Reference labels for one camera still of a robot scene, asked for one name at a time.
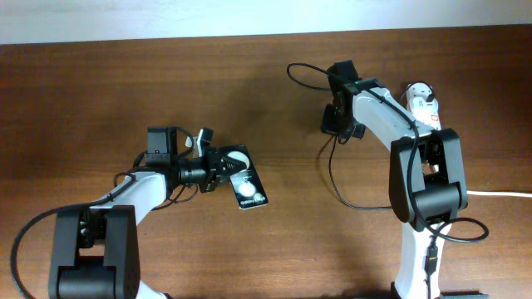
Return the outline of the black Samsung smartphone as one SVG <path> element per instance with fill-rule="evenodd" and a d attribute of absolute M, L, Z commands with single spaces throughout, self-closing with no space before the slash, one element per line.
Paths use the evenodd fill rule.
<path fill-rule="evenodd" d="M 246 165 L 246 169 L 229 176 L 239 208 L 245 210 L 266 206 L 268 197 L 246 146 L 230 145 L 219 150 L 224 157 L 244 162 Z"/>

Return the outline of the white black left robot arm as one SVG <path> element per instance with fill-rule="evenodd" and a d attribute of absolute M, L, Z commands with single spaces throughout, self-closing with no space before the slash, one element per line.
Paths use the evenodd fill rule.
<path fill-rule="evenodd" d="M 244 145 L 213 148 L 204 128 L 180 154 L 178 127 L 150 127 L 148 147 L 124 181 L 100 200 L 57 215 L 48 295 L 51 298 L 163 298 L 141 280 L 137 226 L 178 186 L 213 191 L 252 166 Z"/>

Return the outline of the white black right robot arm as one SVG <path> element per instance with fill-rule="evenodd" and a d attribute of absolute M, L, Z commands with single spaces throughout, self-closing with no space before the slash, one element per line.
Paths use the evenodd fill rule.
<path fill-rule="evenodd" d="M 376 78 L 363 79 L 352 61 L 338 61 L 326 70 L 332 103 L 322 132 L 346 144 L 370 130 L 389 150 L 390 208 L 401 222 L 401 264 L 391 284 L 393 298 L 437 298 L 443 243 L 478 243 L 486 239 L 449 234 L 467 207 L 466 177 L 459 135 L 437 130 L 394 100 Z"/>

